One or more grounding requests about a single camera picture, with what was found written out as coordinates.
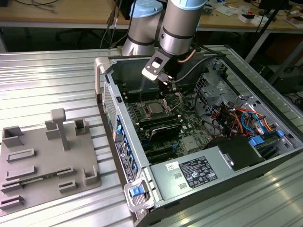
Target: blue robot arm cap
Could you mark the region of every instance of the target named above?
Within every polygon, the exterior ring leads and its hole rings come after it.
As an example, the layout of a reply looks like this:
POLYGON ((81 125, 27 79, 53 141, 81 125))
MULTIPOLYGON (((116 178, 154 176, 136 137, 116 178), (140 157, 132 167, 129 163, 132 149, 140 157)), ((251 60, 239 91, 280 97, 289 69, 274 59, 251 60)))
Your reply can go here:
MULTIPOLYGON (((132 16, 134 4, 132 4, 129 16, 132 16)), ((134 8, 134 18, 149 17, 158 14, 163 10, 161 2, 156 0, 137 0, 136 7, 134 8)))

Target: blue cable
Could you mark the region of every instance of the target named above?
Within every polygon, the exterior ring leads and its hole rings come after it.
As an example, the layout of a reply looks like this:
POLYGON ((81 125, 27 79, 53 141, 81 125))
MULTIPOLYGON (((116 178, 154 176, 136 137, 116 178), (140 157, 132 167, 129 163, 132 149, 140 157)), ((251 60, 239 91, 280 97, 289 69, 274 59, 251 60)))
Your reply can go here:
POLYGON ((253 116, 257 119, 257 121, 258 121, 258 123, 259 123, 261 129, 262 129, 264 132, 268 132, 267 129, 262 125, 262 123, 261 123, 260 119, 258 118, 258 116, 257 116, 255 113, 252 113, 252 112, 249 112, 249 111, 242 114, 241 123, 242 123, 243 127, 244 127, 245 129, 251 131, 251 132, 254 134, 254 136, 256 135, 255 132, 254 132, 252 129, 248 128, 248 127, 245 125, 245 122, 244 122, 244 115, 245 115, 245 114, 249 114, 249 113, 250 113, 251 115, 253 115, 253 116))

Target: gray handle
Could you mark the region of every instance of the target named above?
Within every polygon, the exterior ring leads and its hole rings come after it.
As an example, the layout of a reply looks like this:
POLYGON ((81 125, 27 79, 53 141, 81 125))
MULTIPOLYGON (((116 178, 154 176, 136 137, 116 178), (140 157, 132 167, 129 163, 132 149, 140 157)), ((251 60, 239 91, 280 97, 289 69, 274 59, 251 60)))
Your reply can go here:
POLYGON ((99 57, 95 59, 95 90, 96 94, 100 94, 100 75, 104 74, 111 66, 108 57, 99 57))

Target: chip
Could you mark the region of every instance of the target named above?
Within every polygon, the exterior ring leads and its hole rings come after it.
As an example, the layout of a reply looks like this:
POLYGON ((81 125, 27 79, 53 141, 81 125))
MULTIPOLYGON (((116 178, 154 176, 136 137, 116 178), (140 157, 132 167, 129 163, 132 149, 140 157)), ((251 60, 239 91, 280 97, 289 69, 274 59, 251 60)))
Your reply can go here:
POLYGON ((198 144, 196 143, 194 137, 192 136, 186 136, 182 139, 182 143, 184 144, 184 147, 187 152, 195 150, 199 148, 198 144))
POLYGON ((147 104, 147 109, 150 114, 159 114, 163 112, 163 107, 160 103, 150 103, 147 104))

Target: white sticker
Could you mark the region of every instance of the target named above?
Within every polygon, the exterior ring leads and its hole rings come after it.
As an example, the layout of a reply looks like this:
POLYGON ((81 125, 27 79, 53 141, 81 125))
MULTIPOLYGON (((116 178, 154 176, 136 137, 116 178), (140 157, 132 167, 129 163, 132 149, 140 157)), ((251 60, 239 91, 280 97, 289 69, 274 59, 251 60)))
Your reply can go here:
POLYGON ((173 170, 173 169, 178 169, 179 168, 179 163, 178 162, 171 162, 166 164, 166 168, 168 171, 173 170))

